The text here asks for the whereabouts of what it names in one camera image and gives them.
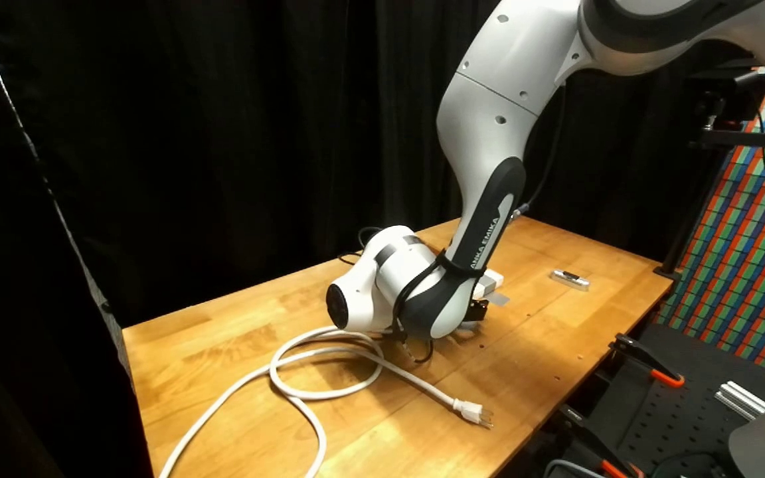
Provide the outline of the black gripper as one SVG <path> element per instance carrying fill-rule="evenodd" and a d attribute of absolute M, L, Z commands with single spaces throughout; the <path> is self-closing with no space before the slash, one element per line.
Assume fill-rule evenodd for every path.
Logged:
<path fill-rule="evenodd" d="M 471 299 L 463 326 L 465 330 L 477 326 L 487 319 L 487 310 L 488 310 L 487 299 Z"/>

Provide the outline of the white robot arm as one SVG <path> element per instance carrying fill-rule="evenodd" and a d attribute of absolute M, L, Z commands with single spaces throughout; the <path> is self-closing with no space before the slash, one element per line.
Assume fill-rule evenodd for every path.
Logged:
<path fill-rule="evenodd" d="M 347 333 L 439 340 L 471 321 L 499 275 L 488 259 L 526 182 L 528 136 L 581 70 L 649 74 L 719 40 L 765 67 L 765 0 L 499 0 L 452 74 L 436 115 L 463 218 L 444 249 L 412 229 L 376 232 L 326 286 Z"/>

